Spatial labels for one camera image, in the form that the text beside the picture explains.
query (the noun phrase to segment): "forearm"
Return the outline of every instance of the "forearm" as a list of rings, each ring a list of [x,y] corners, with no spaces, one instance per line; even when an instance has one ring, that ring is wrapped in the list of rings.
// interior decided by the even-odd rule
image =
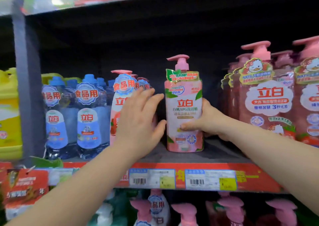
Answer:
[[[227,118],[222,132],[250,159],[319,215],[319,149]]]
[[[86,225],[133,163],[121,145],[110,146],[8,225]]]

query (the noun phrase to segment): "shelf post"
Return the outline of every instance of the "shelf post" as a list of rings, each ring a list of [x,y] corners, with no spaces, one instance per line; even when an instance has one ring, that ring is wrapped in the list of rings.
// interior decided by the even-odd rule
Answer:
[[[23,163],[30,167],[30,156],[42,157],[45,150],[45,116],[39,42],[31,19],[22,13],[23,0],[13,0],[12,22],[18,77],[19,109],[23,142]]]

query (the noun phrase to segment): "hand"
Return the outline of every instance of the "hand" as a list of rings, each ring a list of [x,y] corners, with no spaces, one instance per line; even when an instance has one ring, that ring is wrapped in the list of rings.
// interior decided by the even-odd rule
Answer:
[[[140,87],[129,97],[121,110],[115,144],[138,160],[151,152],[164,134],[166,120],[152,130],[152,120],[164,94],[152,96],[155,89]]]
[[[228,116],[211,106],[209,101],[203,98],[202,116],[197,120],[183,123],[181,129],[202,130],[206,136],[218,135],[221,139],[228,140],[223,130],[228,119],[230,119]]]

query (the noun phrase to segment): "right arm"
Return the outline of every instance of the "right arm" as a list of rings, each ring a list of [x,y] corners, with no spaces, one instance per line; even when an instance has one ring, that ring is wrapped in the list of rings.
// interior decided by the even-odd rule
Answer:
[[[319,215],[319,149],[232,119],[203,99],[203,115],[184,123],[184,130],[200,129],[219,135],[241,149],[314,213]]]

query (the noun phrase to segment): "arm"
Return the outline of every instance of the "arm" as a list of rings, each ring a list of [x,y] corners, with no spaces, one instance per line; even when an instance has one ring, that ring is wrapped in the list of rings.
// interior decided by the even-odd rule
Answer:
[[[154,91],[139,89],[126,100],[112,146],[7,225],[85,226],[126,170],[163,136],[165,120],[154,131],[151,127],[157,105],[164,97],[152,96]]]
[[[232,119],[203,99],[200,119],[185,123],[184,130],[201,129],[229,140],[285,187],[293,196],[319,215],[319,149]]]

